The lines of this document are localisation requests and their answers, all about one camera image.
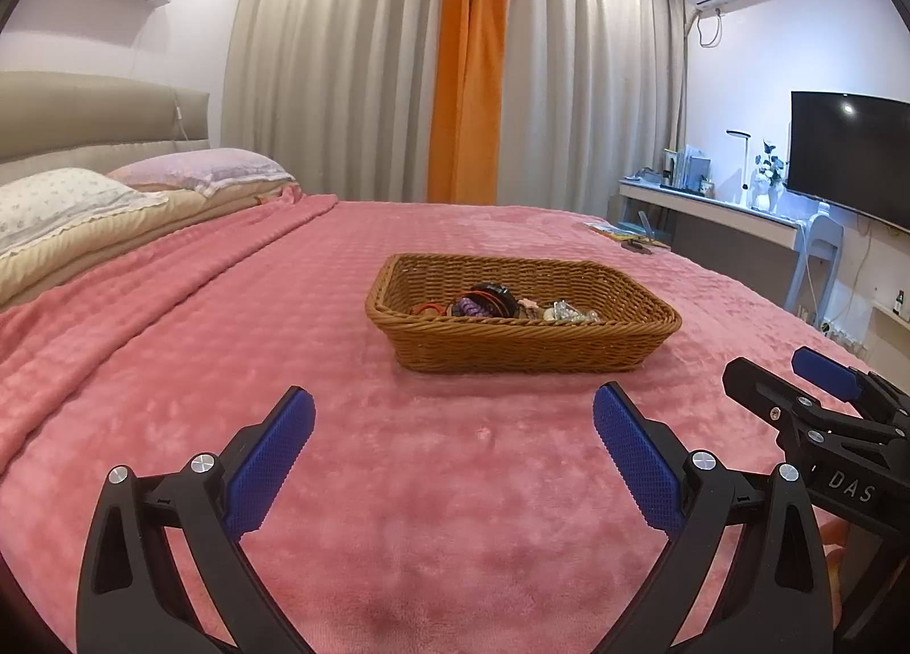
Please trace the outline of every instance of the desk lamp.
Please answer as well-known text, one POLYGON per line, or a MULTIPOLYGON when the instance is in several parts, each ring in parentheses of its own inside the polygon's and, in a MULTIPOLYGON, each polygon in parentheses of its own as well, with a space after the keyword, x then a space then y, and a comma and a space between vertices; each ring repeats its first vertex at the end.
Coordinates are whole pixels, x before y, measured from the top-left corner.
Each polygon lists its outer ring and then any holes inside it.
POLYGON ((749 207, 749 138, 752 138, 752 136, 748 133, 743 133, 741 130, 727 130, 727 135, 745 140, 745 156, 743 157, 743 193, 740 196, 739 206, 747 209, 749 207))

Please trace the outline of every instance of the electrical cable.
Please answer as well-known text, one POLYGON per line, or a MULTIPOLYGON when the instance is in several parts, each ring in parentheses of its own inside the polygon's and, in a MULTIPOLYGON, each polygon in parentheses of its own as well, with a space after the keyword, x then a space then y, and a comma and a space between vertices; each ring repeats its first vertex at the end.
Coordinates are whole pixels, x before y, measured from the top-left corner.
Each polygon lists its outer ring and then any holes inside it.
POLYGON ((174 110, 176 110, 176 123, 180 126, 180 132, 183 133, 183 138, 186 142, 189 142, 189 136, 187 135, 187 129, 183 127, 183 112, 180 110, 180 105, 176 101, 176 89, 171 87, 171 97, 174 98, 174 110))
MULTIPOLYGON (((857 213, 857 233, 859 232, 859 213, 857 213)), ((830 319, 830 322, 836 322, 841 319, 843 315, 850 317, 850 310, 853 308, 854 297, 857 296, 857 285, 859 284, 859 276, 863 272, 863 266, 866 266, 866 261, 869 258, 870 251, 872 251, 872 220, 869 221, 869 227, 866 228, 866 238, 869 239, 868 244, 866 245, 866 255, 863 256, 863 260, 859 264, 859 269, 857 269, 857 276, 854 277, 853 287, 850 289, 850 299, 847 301, 847 306, 837 313, 837 316, 830 319)))
POLYGON ((723 16, 720 7, 714 8, 714 14, 717 16, 717 31, 714 33, 714 37, 707 43, 704 42, 704 35, 702 34, 701 12, 698 13, 698 19, 695 21, 695 27, 698 28, 698 44, 702 48, 717 48, 721 45, 723 39, 723 16))
POLYGON ((133 61, 129 66, 129 76, 127 78, 135 77, 135 62, 139 58, 139 51, 142 51, 142 41, 146 39, 146 28, 148 27, 148 19, 142 23, 142 28, 139 29, 138 36, 135 37, 135 44, 133 45, 133 61))
POLYGON ((693 10, 690 12, 685 19, 685 37, 689 39, 689 34, 692 32, 692 27, 695 24, 695 20, 698 19, 698 16, 702 14, 702 10, 693 10))

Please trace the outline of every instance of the wall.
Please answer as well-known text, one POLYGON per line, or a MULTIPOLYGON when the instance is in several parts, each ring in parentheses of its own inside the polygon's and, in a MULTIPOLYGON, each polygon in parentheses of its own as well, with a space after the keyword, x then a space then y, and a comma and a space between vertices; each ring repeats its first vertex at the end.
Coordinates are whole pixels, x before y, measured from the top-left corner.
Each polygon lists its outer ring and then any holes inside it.
MULTIPOLYGON (((791 90, 910 101, 910 31, 891 0, 743 0, 728 9, 720 46, 701 48, 693 30, 689 49, 687 139, 713 160, 721 199, 733 199, 743 165, 743 142, 725 130, 752 133, 753 158, 763 138, 786 153, 791 90)), ((715 27, 716 19, 704 19, 705 42, 715 27)), ((817 210, 804 198, 787 198, 781 211, 794 218, 817 210)), ((899 289, 910 299, 910 239, 872 224, 871 248, 847 317, 850 291, 869 245, 863 237, 869 222, 858 223, 844 210, 834 217, 847 230, 827 317, 863 340, 870 319, 878 317, 872 316, 872 299, 893 303, 899 289)))
POLYGON ((221 96, 238 0, 22 0, 0 33, 0 69, 104 74, 211 93, 220 142, 221 96))

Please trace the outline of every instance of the curtain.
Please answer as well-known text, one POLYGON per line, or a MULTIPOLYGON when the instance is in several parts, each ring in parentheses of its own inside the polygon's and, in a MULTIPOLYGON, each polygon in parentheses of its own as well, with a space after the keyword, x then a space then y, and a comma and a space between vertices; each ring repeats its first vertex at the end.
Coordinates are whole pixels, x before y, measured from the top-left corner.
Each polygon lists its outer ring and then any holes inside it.
POLYGON ((442 0, 436 99, 429 135, 427 201, 455 200, 455 162, 468 66, 470 0, 442 0))
POLYGON ((606 216, 675 142, 683 46, 684 0, 510 0, 498 203, 606 216))
POLYGON ((507 13, 508 0, 473 0, 470 7, 453 183, 453 201, 462 204, 496 204, 507 13))
POLYGON ((308 193, 423 201, 440 0, 240 0, 225 145, 308 193))

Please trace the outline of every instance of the upholstered headboard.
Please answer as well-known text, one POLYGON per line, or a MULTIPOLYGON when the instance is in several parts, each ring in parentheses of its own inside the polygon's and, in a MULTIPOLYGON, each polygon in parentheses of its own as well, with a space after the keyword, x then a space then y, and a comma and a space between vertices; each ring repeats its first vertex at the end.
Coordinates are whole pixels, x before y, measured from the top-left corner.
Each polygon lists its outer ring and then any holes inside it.
POLYGON ((208 147, 208 92, 124 78, 0 71, 0 184, 67 166, 106 174, 153 156, 208 147))

